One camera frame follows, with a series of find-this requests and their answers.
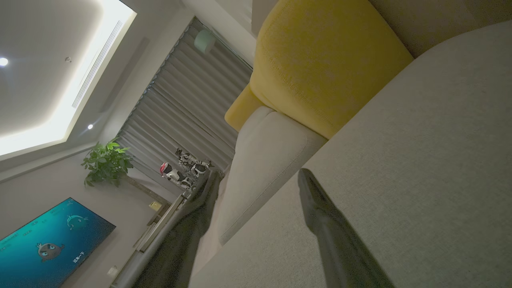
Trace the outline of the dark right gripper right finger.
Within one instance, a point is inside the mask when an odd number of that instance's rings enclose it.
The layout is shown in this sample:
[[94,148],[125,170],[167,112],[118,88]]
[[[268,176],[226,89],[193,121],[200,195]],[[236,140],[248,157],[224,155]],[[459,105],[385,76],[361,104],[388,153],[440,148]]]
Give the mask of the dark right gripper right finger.
[[392,288],[386,272],[335,206],[313,173],[298,172],[306,226],[318,240],[329,288]]

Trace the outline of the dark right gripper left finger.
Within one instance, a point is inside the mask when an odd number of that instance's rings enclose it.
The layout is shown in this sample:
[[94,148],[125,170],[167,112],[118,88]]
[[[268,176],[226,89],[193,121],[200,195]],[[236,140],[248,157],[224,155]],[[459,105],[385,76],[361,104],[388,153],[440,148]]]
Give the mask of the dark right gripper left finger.
[[196,193],[170,222],[170,229],[135,278],[134,288],[188,287],[200,240],[212,222],[221,180],[221,171],[213,170],[199,181]]

